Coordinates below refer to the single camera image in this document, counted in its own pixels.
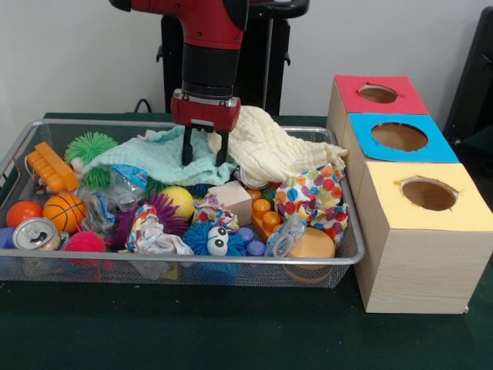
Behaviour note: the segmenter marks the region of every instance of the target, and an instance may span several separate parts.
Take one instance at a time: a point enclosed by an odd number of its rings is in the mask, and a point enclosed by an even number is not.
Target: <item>white wall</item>
[[[327,115],[334,74],[406,75],[445,124],[481,10],[491,0],[312,0],[291,21],[283,114]]]
[[[312,0],[291,21],[282,114],[327,114],[335,73],[409,75],[444,123],[487,0]],[[0,0],[0,156],[45,112],[163,110],[157,15],[106,0]]]
[[[0,0],[0,157],[46,112],[163,111],[160,29],[107,0]]]

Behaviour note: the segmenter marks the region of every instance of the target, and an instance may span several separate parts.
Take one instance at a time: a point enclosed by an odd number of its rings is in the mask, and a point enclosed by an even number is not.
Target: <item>cream knit blanket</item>
[[[211,133],[209,148],[217,153],[220,146],[220,136]],[[228,154],[251,177],[282,182],[327,163],[343,169],[341,157],[347,155],[347,150],[289,136],[263,109],[242,106],[236,128],[230,134]]]

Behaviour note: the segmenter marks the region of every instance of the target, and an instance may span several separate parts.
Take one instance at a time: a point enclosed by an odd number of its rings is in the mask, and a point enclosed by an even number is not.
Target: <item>metal basket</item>
[[[168,130],[172,123],[45,119],[27,125],[0,164],[0,227],[15,202],[32,199],[34,187],[24,166],[34,145],[46,141],[57,153],[77,136],[100,132],[123,143],[146,130]],[[287,127],[295,137],[335,143],[326,129]],[[120,284],[213,284],[254,287],[333,288],[350,265],[364,255],[364,241],[346,180],[341,182],[350,223],[335,258],[155,256],[117,253],[0,250],[0,280],[101,281]],[[78,262],[91,260],[90,267]]]

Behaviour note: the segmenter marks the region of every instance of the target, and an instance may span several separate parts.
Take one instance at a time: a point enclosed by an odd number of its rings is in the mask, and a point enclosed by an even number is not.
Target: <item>red box top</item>
[[[429,114],[406,76],[335,76],[348,113]]]

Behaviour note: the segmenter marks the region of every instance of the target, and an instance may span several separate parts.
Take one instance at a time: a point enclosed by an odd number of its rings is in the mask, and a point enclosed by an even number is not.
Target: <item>yellow box top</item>
[[[368,162],[393,229],[493,231],[493,213],[460,163]],[[366,196],[361,189],[360,197]]]

